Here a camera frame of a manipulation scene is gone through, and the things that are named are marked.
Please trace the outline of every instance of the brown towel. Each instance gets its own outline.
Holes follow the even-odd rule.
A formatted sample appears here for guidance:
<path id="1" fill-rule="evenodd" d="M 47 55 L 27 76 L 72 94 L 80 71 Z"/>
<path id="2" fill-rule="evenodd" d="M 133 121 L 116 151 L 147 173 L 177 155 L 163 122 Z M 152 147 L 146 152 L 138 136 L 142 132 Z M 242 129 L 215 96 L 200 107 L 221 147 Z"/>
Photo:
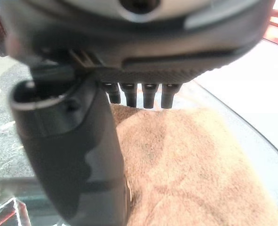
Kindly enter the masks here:
<path id="1" fill-rule="evenodd" d="M 112 111 L 132 190 L 129 226 L 278 226 L 278 209 L 217 113 Z"/>

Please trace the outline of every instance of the tan towel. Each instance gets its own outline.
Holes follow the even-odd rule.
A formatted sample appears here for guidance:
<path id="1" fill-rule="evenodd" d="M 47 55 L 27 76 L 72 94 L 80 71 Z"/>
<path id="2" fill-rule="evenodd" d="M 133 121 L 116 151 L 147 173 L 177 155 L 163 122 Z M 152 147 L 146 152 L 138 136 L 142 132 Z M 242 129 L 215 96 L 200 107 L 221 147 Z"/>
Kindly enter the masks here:
<path id="1" fill-rule="evenodd" d="M 129 226 L 278 226 L 278 209 L 217 113 L 112 111 L 132 189 Z"/>

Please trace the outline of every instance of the glass tabletop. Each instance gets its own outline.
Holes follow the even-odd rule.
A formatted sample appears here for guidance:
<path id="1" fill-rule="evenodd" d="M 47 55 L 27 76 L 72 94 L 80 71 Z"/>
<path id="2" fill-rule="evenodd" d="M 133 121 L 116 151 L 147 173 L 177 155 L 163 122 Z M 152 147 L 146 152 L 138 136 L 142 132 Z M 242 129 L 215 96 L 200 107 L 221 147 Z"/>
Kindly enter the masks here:
<path id="1" fill-rule="evenodd" d="M 7 105 L 7 96 L 11 88 L 19 81 L 29 79 L 28 68 L 8 57 L 0 58 L 0 186 L 12 186 L 20 183 L 22 188 L 15 189 L 17 196 L 20 196 L 23 203 L 35 205 L 40 203 L 40 212 L 33 208 L 28 209 L 28 214 L 43 216 L 46 210 L 52 207 L 41 191 L 40 186 L 34 178 L 34 173 L 23 153 L 23 146 L 20 143 L 16 131 L 15 122 L 10 114 Z M 161 89 L 156 94 L 154 110 L 160 110 Z M 122 94 L 122 104 L 126 99 Z M 143 107 L 142 88 L 138 85 L 137 107 Z M 224 119 L 231 133 L 237 138 L 246 156 L 249 158 L 262 183 L 269 191 L 278 205 L 278 150 L 265 139 L 248 122 L 242 119 L 228 106 L 214 97 L 197 82 L 191 81 L 183 84 L 180 92 L 176 94 L 173 108 L 199 108 L 207 107 L 217 111 Z M 53 224 L 57 223 L 59 217 L 55 211 L 51 211 Z M 33 223 L 33 226 L 40 226 L 40 222 Z"/>

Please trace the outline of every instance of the white floor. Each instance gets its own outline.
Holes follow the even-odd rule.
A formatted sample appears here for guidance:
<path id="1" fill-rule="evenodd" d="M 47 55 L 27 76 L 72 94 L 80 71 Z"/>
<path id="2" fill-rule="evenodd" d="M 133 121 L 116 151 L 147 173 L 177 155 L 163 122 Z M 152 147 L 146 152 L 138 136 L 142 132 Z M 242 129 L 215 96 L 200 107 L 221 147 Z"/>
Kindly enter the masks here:
<path id="1" fill-rule="evenodd" d="M 236 62 L 195 80 L 278 149 L 278 45 L 263 40 Z"/>

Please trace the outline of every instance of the black prong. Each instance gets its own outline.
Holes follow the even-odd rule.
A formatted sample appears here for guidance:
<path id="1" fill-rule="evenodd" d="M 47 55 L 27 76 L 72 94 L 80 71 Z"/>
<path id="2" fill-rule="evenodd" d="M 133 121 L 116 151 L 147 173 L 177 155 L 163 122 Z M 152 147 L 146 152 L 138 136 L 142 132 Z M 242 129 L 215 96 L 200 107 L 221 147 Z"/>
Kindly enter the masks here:
<path id="1" fill-rule="evenodd" d="M 142 84 L 144 108 L 153 108 L 154 97 L 158 91 L 158 84 Z"/>
<path id="2" fill-rule="evenodd" d="M 162 85 L 162 108 L 172 108 L 173 98 L 180 91 L 182 84 L 163 84 Z"/>
<path id="3" fill-rule="evenodd" d="M 126 103 L 129 107 L 137 106 L 137 84 L 136 83 L 122 83 L 122 91 L 125 93 Z"/>
<path id="4" fill-rule="evenodd" d="M 120 96 L 119 86 L 117 83 L 104 82 L 103 87 L 105 91 L 109 94 L 111 103 L 113 104 L 121 103 L 121 96 Z"/>

